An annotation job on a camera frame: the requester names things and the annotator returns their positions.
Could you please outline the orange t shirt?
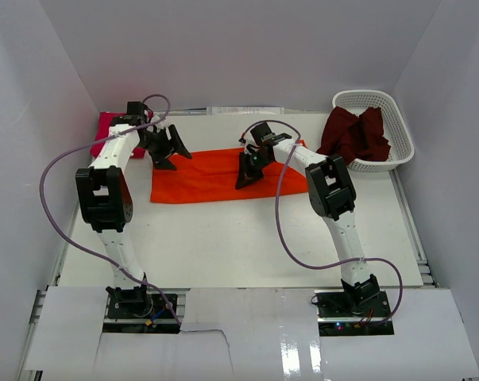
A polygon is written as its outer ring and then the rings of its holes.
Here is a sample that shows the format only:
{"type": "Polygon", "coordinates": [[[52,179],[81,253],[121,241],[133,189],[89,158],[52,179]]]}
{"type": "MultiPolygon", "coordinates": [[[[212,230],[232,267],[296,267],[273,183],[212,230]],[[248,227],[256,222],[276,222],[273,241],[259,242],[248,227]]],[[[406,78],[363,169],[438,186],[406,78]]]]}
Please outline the orange t shirt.
{"type": "Polygon", "coordinates": [[[172,156],[176,170],[153,170],[150,201],[189,204],[275,196],[283,168],[279,163],[267,166],[263,179],[240,190],[235,188],[241,152],[242,148],[194,152],[190,160],[172,156]]]}

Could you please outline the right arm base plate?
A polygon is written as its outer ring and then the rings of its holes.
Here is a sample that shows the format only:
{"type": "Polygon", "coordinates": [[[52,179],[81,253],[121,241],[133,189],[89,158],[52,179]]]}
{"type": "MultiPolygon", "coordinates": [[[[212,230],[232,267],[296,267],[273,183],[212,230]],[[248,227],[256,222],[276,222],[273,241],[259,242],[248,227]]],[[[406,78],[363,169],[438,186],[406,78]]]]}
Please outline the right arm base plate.
{"type": "Polygon", "coordinates": [[[316,293],[310,303],[317,307],[321,318],[386,318],[391,313],[384,291],[360,306],[355,306],[344,291],[316,293]]]}

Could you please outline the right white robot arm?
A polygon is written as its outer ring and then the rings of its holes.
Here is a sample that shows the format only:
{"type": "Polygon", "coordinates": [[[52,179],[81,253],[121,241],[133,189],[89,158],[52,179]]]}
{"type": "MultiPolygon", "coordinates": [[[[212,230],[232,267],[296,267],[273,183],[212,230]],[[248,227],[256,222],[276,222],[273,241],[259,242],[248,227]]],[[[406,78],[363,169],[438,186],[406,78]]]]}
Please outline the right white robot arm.
{"type": "Polygon", "coordinates": [[[345,161],[338,155],[327,156],[311,151],[287,133],[274,133],[267,121],[251,125],[239,139],[244,151],[239,154],[238,179],[240,190],[264,177],[270,164],[282,164],[275,196],[275,220],[280,226],[280,193],[288,169],[303,175],[314,212],[323,219],[334,242],[341,268],[341,283],[345,310],[360,317],[370,310],[380,293],[376,276],[370,271],[355,223],[357,197],[345,161]]]}

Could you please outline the dark red t shirt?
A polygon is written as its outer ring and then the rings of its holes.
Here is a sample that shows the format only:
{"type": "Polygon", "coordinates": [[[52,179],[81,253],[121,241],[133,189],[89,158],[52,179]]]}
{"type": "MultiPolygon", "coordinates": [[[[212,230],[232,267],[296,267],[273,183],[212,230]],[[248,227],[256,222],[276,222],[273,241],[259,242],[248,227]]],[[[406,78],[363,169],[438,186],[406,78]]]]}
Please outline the dark red t shirt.
{"type": "Polygon", "coordinates": [[[384,137],[381,108],[369,107],[359,116],[336,106],[324,126],[317,153],[340,155],[346,164],[355,159],[385,162],[391,145],[384,137]]]}

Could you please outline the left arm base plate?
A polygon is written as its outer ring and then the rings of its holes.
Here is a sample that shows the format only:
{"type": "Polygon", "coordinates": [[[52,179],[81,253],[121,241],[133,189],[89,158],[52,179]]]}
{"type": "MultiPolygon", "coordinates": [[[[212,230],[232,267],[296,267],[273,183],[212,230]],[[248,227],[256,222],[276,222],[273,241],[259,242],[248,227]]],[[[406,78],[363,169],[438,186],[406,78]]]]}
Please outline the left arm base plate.
{"type": "Polygon", "coordinates": [[[108,319],[172,319],[172,312],[168,305],[172,305],[172,309],[177,311],[177,294],[166,294],[168,303],[159,294],[147,294],[145,301],[129,301],[119,302],[115,297],[110,297],[106,310],[108,319]]]}

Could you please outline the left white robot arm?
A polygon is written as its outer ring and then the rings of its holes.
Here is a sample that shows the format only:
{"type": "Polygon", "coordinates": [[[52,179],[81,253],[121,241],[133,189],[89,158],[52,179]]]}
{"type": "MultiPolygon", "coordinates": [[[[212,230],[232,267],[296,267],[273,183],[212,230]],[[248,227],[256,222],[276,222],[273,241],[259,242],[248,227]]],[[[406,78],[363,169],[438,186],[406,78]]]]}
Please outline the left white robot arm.
{"type": "Polygon", "coordinates": [[[75,173],[79,206],[83,220],[97,233],[112,260],[114,285],[107,292],[121,308],[143,317],[153,307],[147,293],[145,272],[135,255],[126,226],[133,217],[133,199],[126,183],[125,171],[135,148],[144,149],[157,170],[176,170],[170,157],[178,154],[187,159],[191,153],[184,146],[173,124],[147,127],[128,132],[134,126],[148,124],[154,112],[145,101],[127,104],[124,115],[114,117],[109,127],[109,141],[87,168],[75,173]]]}

